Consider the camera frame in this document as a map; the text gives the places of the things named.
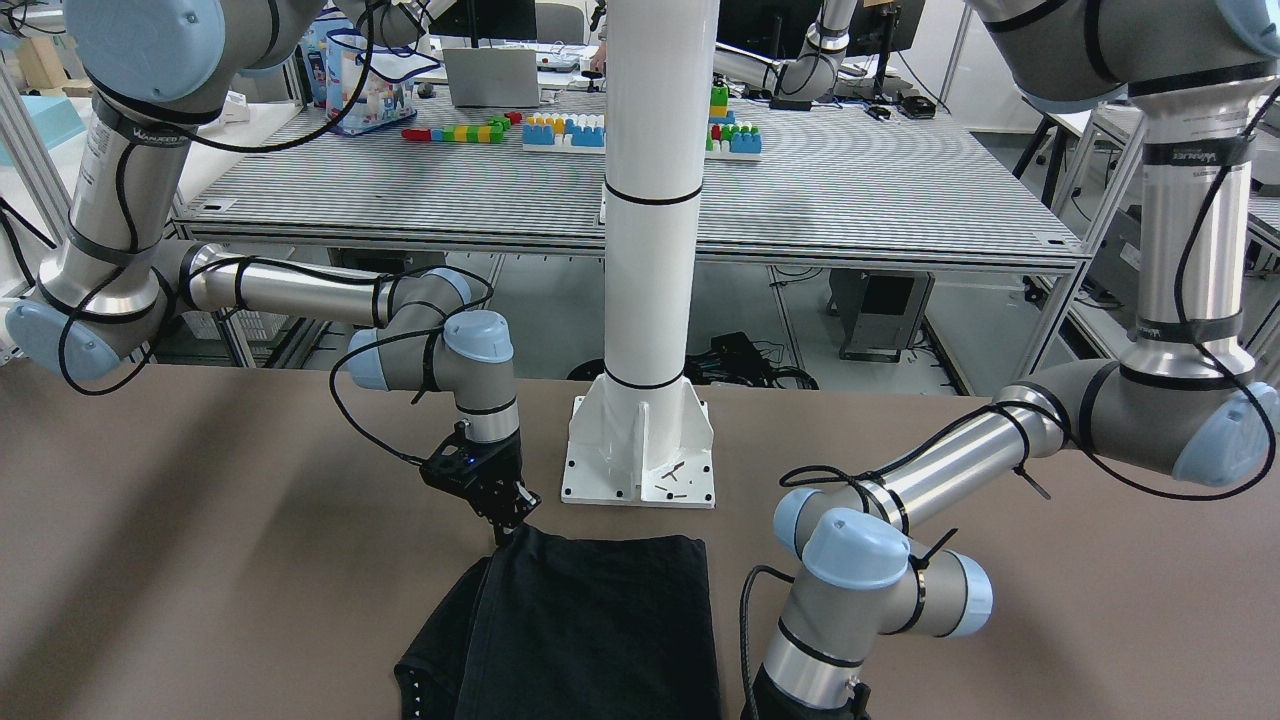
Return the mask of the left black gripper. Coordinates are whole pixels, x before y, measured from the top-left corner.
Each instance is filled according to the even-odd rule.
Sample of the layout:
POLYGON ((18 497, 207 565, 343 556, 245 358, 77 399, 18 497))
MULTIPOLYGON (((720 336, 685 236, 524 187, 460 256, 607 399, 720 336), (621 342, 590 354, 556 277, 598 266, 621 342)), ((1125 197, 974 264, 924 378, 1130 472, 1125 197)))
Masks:
POLYGON ((872 719, 867 708, 870 689, 845 684, 833 697, 799 698, 758 667, 742 706, 742 719, 872 719))

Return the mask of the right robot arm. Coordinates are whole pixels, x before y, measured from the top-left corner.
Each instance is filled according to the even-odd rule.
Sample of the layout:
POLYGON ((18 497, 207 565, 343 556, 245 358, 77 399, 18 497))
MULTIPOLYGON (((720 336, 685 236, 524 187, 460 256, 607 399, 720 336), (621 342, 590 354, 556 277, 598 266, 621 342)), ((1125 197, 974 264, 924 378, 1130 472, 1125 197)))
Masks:
POLYGON ((463 500, 509 543, 540 503, 522 479, 506 319, 447 266, 380 274, 183 243, 166 234, 198 129, 236 76, 285 61, 321 1, 67 1, 95 88, 93 118, 59 249, 5 315, 14 345, 77 392, 189 311, 252 310, 344 322, 335 369, 370 389, 445 392, 460 414, 426 457, 426 486, 463 500))

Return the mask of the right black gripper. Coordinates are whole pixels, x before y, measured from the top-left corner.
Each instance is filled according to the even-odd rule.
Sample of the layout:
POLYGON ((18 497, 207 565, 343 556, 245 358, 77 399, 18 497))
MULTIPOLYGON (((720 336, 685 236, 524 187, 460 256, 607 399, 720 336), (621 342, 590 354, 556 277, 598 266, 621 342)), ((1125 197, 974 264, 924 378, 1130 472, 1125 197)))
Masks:
POLYGON ((513 527, 526 521, 541 497, 524 484, 520 436, 472 442, 479 454, 477 482, 466 500, 479 516, 490 516, 495 546, 506 547, 513 539, 513 527))

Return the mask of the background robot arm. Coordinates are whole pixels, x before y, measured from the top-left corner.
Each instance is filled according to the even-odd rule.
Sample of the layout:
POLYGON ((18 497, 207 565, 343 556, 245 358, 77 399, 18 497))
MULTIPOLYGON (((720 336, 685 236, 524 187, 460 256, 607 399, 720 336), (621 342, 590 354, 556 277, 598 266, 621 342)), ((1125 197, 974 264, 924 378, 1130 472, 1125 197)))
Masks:
POLYGON ((721 1, 714 72, 806 109, 838 78, 858 1, 721 1))

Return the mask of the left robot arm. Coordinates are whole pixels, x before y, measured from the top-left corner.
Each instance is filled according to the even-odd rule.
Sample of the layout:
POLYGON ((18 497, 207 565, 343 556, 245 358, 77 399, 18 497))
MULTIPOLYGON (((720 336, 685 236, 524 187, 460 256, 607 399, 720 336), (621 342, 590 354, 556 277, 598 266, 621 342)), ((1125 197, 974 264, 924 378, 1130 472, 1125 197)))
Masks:
POLYGON ((739 602, 745 719, 864 719, 877 638, 969 635, 993 610, 969 557, 911 529, 1027 461, 1080 450, 1248 491, 1277 454, 1277 391, 1240 346, 1254 132, 1277 100, 1275 1, 977 1, 1027 100, 1075 111, 1126 96, 1146 118, 1132 347, 1037 372, 883 465, 780 478, 774 534, 800 565, 759 667, 739 602))

